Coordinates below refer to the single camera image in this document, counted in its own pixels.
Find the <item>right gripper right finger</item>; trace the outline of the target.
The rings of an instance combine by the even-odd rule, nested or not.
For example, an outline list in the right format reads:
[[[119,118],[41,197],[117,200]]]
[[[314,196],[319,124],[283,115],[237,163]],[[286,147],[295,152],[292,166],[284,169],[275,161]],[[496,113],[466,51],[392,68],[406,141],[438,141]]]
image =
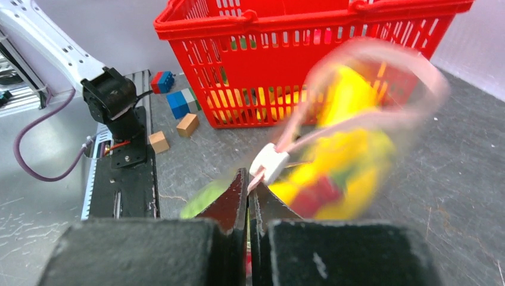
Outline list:
[[[267,187],[249,196],[254,285],[441,285],[416,230],[387,220],[302,220]]]

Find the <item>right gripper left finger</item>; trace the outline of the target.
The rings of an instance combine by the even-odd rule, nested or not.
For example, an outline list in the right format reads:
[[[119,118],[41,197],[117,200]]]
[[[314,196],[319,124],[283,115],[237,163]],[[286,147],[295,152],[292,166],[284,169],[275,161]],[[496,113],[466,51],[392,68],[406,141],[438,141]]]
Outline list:
[[[91,219],[60,237],[39,285],[245,285],[249,176],[192,219]]]

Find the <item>red chili pepper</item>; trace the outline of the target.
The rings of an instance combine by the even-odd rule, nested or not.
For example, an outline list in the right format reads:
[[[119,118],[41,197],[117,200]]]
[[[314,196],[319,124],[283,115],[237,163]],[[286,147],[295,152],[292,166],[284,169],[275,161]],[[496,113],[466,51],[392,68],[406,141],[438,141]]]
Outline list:
[[[342,188],[330,177],[322,176],[304,187],[291,201],[289,208],[300,217],[314,217],[327,203],[343,197]]]

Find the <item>green leafy vegetable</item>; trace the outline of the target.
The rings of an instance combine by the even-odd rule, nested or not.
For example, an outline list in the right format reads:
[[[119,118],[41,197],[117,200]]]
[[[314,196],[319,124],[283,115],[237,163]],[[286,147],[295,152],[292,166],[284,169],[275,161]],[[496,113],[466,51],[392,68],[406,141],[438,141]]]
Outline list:
[[[223,181],[212,181],[201,188],[180,212],[181,219],[192,219],[213,204],[228,188]]]

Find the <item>clear zip top bag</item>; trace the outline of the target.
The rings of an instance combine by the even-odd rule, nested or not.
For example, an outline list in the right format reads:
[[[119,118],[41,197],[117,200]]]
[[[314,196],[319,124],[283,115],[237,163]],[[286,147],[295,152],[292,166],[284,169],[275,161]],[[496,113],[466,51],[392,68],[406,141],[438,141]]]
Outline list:
[[[307,98],[248,159],[247,192],[265,188],[277,217],[358,216],[450,90],[420,53],[371,38],[337,47],[306,82]]]

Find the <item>yellow banana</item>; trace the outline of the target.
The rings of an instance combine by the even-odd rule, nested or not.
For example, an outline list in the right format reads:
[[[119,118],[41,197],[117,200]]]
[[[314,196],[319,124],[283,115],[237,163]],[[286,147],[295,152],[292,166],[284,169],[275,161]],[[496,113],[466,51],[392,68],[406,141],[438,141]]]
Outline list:
[[[323,128],[345,119],[376,111],[379,97],[364,77],[347,66],[338,66],[334,82],[327,88],[326,104],[318,115]],[[288,207],[295,196],[320,177],[332,178],[343,190],[343,197],[327,203],[308,219],[346,220],[360,215],[376,197],[383,176],[395,159],[396,147],[379,130],[354,129],[320,138],[310,144],[302,163],[269,189]]]

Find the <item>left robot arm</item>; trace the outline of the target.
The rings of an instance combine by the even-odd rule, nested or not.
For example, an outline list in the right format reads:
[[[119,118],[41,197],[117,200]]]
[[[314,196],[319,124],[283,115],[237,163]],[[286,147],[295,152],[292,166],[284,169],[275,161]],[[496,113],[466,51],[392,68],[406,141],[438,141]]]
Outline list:
[[[35,1],[1,1],[1,26],[31,44],[81,92],[92,118],[116,141],[145,132],[136,114],[136,86],[91,56],[56,25]]]

